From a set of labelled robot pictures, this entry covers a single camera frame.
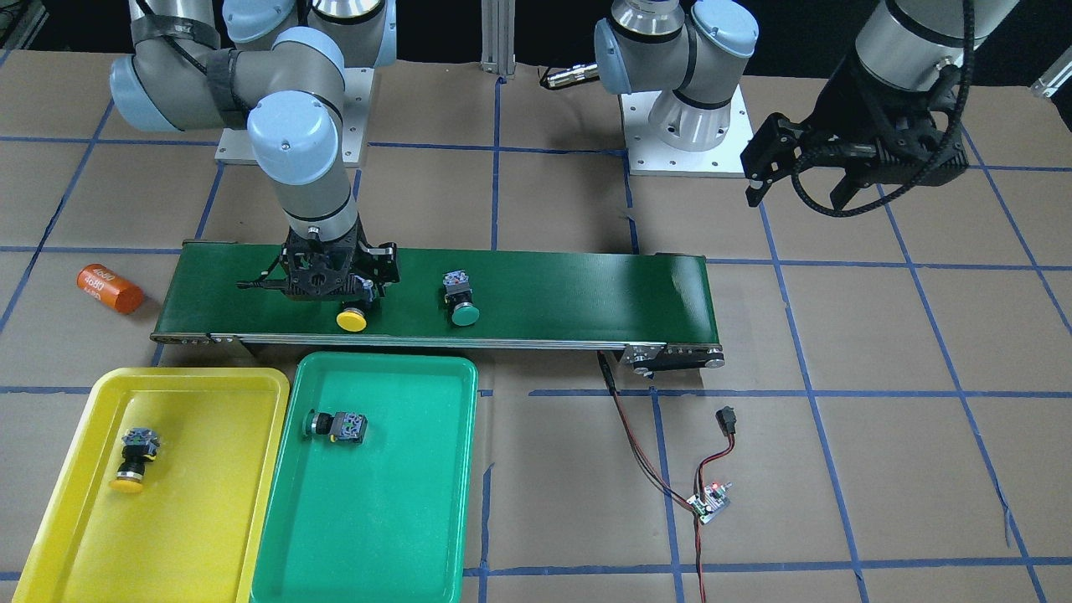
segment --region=black connector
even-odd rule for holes
[[[715,413],[715,418],[718,420],[718,426],[727,437],[736,433],[736,415],[733,414],[733,407],[723,407]]]

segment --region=green conveyor belt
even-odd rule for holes
[[[337,302],[235,286],[256,278],[278,251],[188,242],[153,339],[537,349],[718,343],[703,258],[400,249],[401,282],[387,288],[368,328],[353,334],[336,324]],[[443,302],[443,274],[457,269],[468,274],[481,311],[472,326],[452,325]]]

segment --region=orange cylinder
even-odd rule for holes
[[[145,300],[142,288],[101,264],[90,264],[78,273],[78,289],[121,314],[133,312]]]

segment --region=light blue joint cap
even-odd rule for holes
[[[294,10],[294,0],[224,0],[227,35],[239,44],[264,38]]]
[[[327,107],[308,92],[283,90],[260,99],[247,129],[257,165],[284,185],[316,181],[339,153],[339,131]]]
[[[134,57],[120,57],[111,62],[108,85],[116,108],[128,123],[143,132],[179,132],[145,91],[134,72]]]
[[[731,0],[699,0],[693,19],[708,40],[727,53],[747,59],[756,52],[759,24],[747,9]]]
[[[274,48],[283,42],[297,42],[298,44],[304,44],[306,46],[309,46],[310,48],[324,55],[328,58],[328,60],[334,63],[336,69],[339,70],[339,76],[345,79],[345,75],[343,75],[345,62],[342,58],[342,50],[339,49],[339,45],[334,43],[334,40],[328,38],[327,33],[315,30],[311,27],[292,27],[283,33],[280,33],[279,38],[276,39],[276,42],[271,45],[271,47]]]
[[[599,80],[604,88],[611,94],[632,92],[629,73],[625,70],[625,59],[622,58],[622,47],[607,19],[600,19],[596,24],[595,46],[596,65],[599,68]]]
[[[379,54],[376,56],[376,62],[372,65],[374,68],[387,67],[394,62],[399,56],[398,10],[394,8],[394,0],[387,0],[384,12],[386,13],[384,38],[379,42]]]

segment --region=yellow tray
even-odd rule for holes
[[[90,393],[15,603],[247,603],[289,383],[272,369],[119,369]],[[108,487],[131,427],[145,489]]]

